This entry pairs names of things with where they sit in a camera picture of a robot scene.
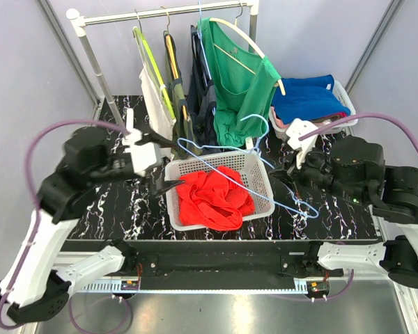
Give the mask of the white tank top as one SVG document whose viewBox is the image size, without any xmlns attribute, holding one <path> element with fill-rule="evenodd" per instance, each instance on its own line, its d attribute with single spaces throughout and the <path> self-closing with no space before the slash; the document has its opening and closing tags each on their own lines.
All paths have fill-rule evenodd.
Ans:
<svg viewBox="0 0 418 334">
<path fill-rule="evenodd" d="M 142 69 L 139 78 L 141 79 L 141 89 L 149 117 L 150 128 L 159 135 L 171 140 L 173 138 L 175 121 L 172 120 L 169 110 L 163 102 L 161 93 L 156 89 L 146 68 Z"/>
</svg>

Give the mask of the red tank top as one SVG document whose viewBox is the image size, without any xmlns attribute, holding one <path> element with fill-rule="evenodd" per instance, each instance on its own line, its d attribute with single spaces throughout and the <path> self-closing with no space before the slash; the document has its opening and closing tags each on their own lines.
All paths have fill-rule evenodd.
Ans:
<svg viewBox="0 0 418 334">
<path fill-rule="evenodd" d="M 254 200 L 238 172 L 219 166 L 180 177 L 176 187 L 179 219 L 184 226 L 203 225 L 217 231 L 237 230 L 243 218 L 255 212 Z"/>
</svg>

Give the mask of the lime green hanger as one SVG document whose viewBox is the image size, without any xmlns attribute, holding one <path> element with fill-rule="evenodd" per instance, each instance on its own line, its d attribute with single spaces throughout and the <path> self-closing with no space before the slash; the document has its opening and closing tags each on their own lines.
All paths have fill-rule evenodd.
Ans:
<svg viewBox="0 0 418 334">
<path fill-rule="evenodd" d="M 138 12 L 135 10 L 136 19 L 138 22 L 137 26 L 133 27 L 133 36 L 134 39 L 137 41 L 137 45 L 139 48 L 139 53 L 142 59 L 142 63 L 144 67 L 147 67 L 147 73 L 153 78 L 154 86 L 158 91 L 158 95 L 160 96 L 160 101 L 164 103 L 167 111 L 169 112 L 170 118 L 175 120 L 175 114 L 173 111 L 171 99 L 169 97 L 167 87 L 164 83 L 162 75 L 160 73 L 159 67 L 151 51 L 151 48 L 147 42 L 147 39 L 142 31 L 141 20 Z"/>
</svg>

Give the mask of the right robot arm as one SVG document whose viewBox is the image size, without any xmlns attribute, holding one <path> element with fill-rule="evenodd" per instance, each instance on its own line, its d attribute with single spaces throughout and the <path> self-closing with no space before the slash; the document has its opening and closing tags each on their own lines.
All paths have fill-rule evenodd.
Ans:
<svg viewBox="0 0 418 334">
<path fill-rule="evenodd" d="M 418 168 L 386 165 L 381 145 L 356 136 L 337 141 L 329 154 L 311 150 L 301 164 L 297 155 L 287 155 L 270 175 L 294 192 L 310 188 L 371 208 L 374 216 L 403 232 L 367 246 L 322 243 L 302 258 L 304 271 L 311 276 L 346 267 L 382 272 L 395 283 L 418 289 Z"/>
</svg>

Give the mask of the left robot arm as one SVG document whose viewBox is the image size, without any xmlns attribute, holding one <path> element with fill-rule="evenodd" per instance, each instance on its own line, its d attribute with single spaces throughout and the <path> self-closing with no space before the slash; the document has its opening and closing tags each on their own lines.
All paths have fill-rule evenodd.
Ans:
<svg viewBox="0 0 418 334">
<path fill-rule="evenodd" d="M 26 152 L 24 172 L 34 209 L 28 232 L 10 271 L 0 280 L 0 327 L 14 330 L 55 317 L 81 288 L 115 273 L 139 270 L 138 252 L 114 240 L 71 269 L 55 269 L 54 262 L 68 235 L 95 200 L 104 183 L 140 180 L 154 196 L 178 185 L 175 180 L 153 181 L 150 171 L 162 160 L 162 148 L 176 143 L 153 130 L 127 129 L 104 121 L 76 120 L 76 131 L 64 143 L 56 170 L 36 186 L 32 158 L 42 136 L 63 126 L 42 130 Z"/>
</svg>

